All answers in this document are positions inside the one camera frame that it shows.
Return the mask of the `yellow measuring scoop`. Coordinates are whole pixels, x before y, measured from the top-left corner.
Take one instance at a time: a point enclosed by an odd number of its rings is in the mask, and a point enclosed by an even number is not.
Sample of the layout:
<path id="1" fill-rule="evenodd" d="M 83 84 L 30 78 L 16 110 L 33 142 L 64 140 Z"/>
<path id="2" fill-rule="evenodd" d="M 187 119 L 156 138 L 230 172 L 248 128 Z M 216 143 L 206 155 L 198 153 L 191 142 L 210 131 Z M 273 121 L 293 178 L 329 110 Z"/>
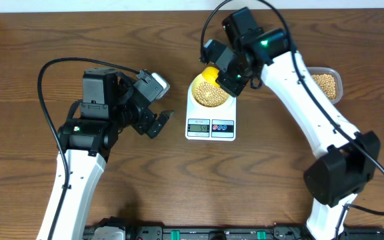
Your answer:
<path id="1" fill-rule="evenodd" d="M 206 82 L 212 84 L 215 87 L 220 88 L 220 85 L 216 82 L 218 74 L 219 70 L 215 67 L 206 67 L 202 72 L 202 76 L 204 80 L 206 80 Z"/>

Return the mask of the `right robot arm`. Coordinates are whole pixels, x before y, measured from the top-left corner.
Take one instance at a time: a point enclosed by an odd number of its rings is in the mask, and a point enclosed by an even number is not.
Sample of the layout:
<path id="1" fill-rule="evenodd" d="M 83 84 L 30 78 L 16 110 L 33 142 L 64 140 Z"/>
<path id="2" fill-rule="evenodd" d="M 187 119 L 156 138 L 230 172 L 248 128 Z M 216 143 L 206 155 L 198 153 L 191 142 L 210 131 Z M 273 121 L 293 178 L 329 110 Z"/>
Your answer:
<path id="1" fill-rule="evenodd" d="M 288 26 L 265 31 L 248 8 L 233 12 L 222 25 L 229 44 L 202 48 L 219 68 L 218 84 L 233 97 L 246 85 L 266 86 L 281 100 L 316 158 L 303 174 L 313 196 L 306 229 L 312 239 L 342 238 L 346 214 L 378 166 L 378 137 L 360 133 L 338 112 L 312 78 Z"/>

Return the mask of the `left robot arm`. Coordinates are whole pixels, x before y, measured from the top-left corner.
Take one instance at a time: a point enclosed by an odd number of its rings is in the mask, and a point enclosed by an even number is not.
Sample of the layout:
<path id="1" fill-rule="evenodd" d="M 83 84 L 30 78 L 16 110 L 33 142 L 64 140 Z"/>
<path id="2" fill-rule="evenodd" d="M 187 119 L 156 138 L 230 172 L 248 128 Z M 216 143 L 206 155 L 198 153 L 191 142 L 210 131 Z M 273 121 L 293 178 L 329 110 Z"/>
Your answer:
<path id="1" fill-rule="evenodd" d="M 135 78 L 111 68 L 88 69 L 83 97 L 74 102 L 56 132 L 59 154 L 55 182 L 38 239 L 81 239 L 97 183 L 111 148 L 126 127 L 155 138 L 172 111 L 154 114 L 149 106 L 169 84 L 141 70 Z"/>

